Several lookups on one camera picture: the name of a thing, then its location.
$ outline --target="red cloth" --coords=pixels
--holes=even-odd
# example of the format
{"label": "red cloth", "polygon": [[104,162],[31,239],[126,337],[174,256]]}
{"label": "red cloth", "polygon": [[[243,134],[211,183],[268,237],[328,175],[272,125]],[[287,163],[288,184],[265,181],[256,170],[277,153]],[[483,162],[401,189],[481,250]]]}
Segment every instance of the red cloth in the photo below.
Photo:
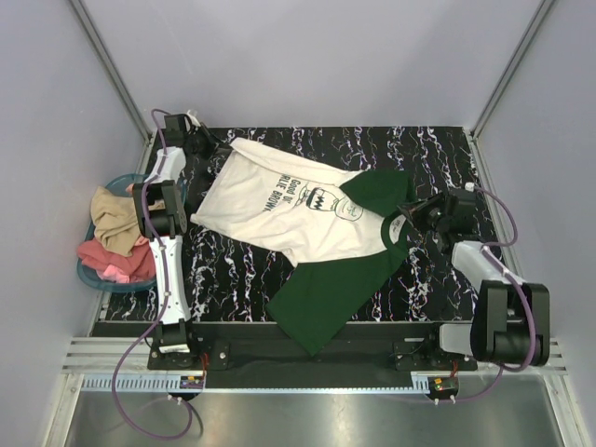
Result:
{"label": "red cloth", "polygon": [[132,248],[128,257],[107,251],[97,239],[83,242],[76,254],[81,258],[83,265],[94,270],[104,272],[108,266],[118,267],[125,275],[136,281],[153,279],[156,275],[156,263],[149,244],[142,244]]}

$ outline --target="green fabric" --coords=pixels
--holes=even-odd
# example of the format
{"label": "green fabric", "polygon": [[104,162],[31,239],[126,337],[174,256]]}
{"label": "green fabric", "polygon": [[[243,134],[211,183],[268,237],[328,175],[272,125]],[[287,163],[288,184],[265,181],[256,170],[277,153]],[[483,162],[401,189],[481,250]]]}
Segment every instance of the green fabric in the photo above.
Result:
{"label": "green fabric", "polygon": [[359,258],[298,264],[290,280],[267,305],[269,315],[314,356],[395,273],[408,254],[411,230],[405,223],[391,244],[388,227],[396,207],[415,200],[410,177],[402,171],[366,171],[341,189],[358,205],[386,217],[382,235],[389,250]]}

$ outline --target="white wall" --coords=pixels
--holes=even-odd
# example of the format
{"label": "white wall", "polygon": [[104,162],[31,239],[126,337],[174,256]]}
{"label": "white wall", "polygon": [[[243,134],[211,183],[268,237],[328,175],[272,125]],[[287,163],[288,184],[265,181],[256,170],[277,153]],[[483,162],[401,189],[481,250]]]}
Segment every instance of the white wall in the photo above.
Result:
{"label": "white wall", "polygon": [[596,3],[559,2],[481,135],[596,439]]}
{"label": "white wall", "polygon": [[147,122],[471,127],[539,0],[86,4]]}
{"label": "white wall", "polygon": [[0,55],[0,438],[30,447],[96,300],[75,273],[89,201],[142,142],[66,1],[1,2]]}

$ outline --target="white fabric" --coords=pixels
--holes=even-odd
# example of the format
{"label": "white fabric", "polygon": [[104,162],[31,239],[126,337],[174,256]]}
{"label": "white fabric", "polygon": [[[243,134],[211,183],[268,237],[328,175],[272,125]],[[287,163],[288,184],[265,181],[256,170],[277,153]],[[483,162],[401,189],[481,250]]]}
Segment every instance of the white fabric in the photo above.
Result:
{"label": "white fabric", "polygon": [[237,138],[191,222],[283,252],[292,265],[368,256],[386,249],[383,218],[338,186],[346,171]]}

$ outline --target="reflective metal surface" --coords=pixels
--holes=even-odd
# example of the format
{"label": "reflective metal surface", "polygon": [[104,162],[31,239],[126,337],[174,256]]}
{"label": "reflective metal surface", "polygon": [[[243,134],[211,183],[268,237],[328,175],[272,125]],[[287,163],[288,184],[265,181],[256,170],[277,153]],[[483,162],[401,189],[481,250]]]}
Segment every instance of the reflective metal surface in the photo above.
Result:
{"label": "reflective metal surface", "polygon": [[[462,378],[462,395],[486,386],[478,377]],[[160,402],[139,413],[154,394],[123,394],[133,418],[155,433],[168,435],[186,423],[186,411]],[[505,377],[487,398],[435,407],[422,397],[361,395],[215,395],[192,403],[190,433],[172,446],[563,446],[549,398],[538,377]],[[136,433],[122,422],[108,393],[81,393],[69,447],[157,446],[163,442]]]}

